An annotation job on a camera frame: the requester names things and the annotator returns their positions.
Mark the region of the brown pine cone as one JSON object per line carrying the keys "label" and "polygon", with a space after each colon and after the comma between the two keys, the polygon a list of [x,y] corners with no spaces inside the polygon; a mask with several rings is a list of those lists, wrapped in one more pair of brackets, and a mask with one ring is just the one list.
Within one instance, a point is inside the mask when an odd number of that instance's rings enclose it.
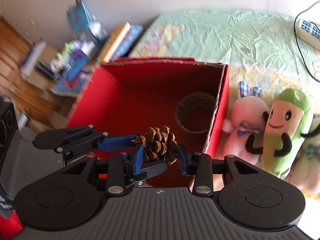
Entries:
{"label": "brown pine cone", "polygon": [[177,141],[168,126],[149,127],[147,133],[131,140],[135,145],[143,145],[143,163],[153,163],[159,160],[171,165],[176,160]]}

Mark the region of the red cardboard box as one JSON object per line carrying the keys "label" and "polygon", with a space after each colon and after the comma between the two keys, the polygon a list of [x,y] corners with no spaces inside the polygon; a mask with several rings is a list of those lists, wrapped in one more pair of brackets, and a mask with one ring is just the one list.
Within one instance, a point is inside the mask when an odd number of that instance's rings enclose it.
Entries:
{"label": "red cardboard box", "polygon": [[[207,131],[193,134],[176,121],[178,104],[195,93],[210,94],[215,107],[188,112],[191,124]],[[215,155],[228,108],[229,69],[194,59],[127,59],[98,67],[69,114],[68,126],[93,125],[111,136],[145,134],[168,126],[190,152]]]}

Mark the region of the pink bunny plush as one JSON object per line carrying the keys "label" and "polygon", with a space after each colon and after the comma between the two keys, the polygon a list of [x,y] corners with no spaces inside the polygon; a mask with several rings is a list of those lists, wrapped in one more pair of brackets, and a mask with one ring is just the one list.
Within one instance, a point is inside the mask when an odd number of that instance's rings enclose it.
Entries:
{"label": "pink bunny plush", "polygon": [[229,117],[223,121],[222,130],[229,136],[222,148],[221,157],[232,154],[256,165],[260,155],[251,154],[245,144],[250,135],[254,137],[257,147],[262,146],[266,122],[263,113],[269,112],[269,107],[261,99],[263,90],[260,87],[250,87],[242,80],[238,82],[239,98],[233,103]]}

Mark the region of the purple package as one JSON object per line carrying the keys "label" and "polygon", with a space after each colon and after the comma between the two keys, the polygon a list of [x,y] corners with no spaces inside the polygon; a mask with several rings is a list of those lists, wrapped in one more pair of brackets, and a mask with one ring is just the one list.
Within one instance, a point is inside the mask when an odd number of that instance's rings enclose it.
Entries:
{"label": "purple package", "polygon": [[69,68],[66,75],[67,81],[73,81],[81,72],[88,62],[88,56],[81,50],[77,49],[71,53]]}

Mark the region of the green bean plush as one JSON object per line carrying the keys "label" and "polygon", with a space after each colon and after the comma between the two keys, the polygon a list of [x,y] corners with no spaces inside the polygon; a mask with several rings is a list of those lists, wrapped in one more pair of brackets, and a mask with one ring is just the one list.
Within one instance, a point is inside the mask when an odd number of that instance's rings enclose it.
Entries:
{"label": "green bean plush", "polygon": [[300,89],[287,88],[274,100],[266,121],[263,146],[253,146],[254,136],[246,141],[246,151],[261,155],[261,168],[284,179],[310,131],[313,109],[308,96]]}

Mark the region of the white plush with bow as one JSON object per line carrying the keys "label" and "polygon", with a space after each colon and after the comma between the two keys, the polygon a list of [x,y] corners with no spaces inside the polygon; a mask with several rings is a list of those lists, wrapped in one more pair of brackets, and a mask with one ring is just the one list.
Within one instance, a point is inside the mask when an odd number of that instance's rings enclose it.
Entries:
{"label": "white plush with bow", "polygon": [[319,134],[305,139],[284,180],[305,196],[319,199]]}

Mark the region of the yellow book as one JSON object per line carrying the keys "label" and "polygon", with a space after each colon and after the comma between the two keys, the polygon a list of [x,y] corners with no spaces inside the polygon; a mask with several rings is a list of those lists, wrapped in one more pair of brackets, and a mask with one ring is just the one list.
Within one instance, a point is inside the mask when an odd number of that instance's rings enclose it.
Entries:
{"label": "yellow book", "polygon": [[131,25],[128,22],[124,22],[111,31],[98,56],[100,62],[109,62],[112,59],[130,28]]}

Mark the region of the green floral bed sheet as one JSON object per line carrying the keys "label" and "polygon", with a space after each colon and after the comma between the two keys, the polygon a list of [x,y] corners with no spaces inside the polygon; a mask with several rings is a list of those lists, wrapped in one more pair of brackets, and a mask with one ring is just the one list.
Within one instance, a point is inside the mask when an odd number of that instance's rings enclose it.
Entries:
{"label": "green floral bed sheet", "polygon": [[319,51],[296,40],[293,18],[249,10],[167,12],[147,29],[131,57],[189,57],[229,66],[229,103],[245,80],[271,105],[285,88],[310,97],[319,123]]}

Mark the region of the white power strip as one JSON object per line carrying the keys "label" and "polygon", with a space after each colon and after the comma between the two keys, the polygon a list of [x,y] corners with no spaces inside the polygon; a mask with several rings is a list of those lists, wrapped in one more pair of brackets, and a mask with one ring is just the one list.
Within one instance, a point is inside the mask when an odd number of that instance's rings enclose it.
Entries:
{"label": "white power strip", "polygon": [[296,23],[295,31],[300,39],[319,50],[319,28],[314,23],[301,19]]}

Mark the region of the blue bag on wall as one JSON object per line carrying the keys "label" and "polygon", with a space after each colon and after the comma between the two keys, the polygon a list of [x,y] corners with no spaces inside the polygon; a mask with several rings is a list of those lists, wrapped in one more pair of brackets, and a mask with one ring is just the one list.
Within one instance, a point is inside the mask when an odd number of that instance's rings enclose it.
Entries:
{"label": "blue bag on wall", "polygon": [[73,33],[83,33],[89,28],[91,16],[82,0],[75,0],[75,4],[69,7],[67,20]]}

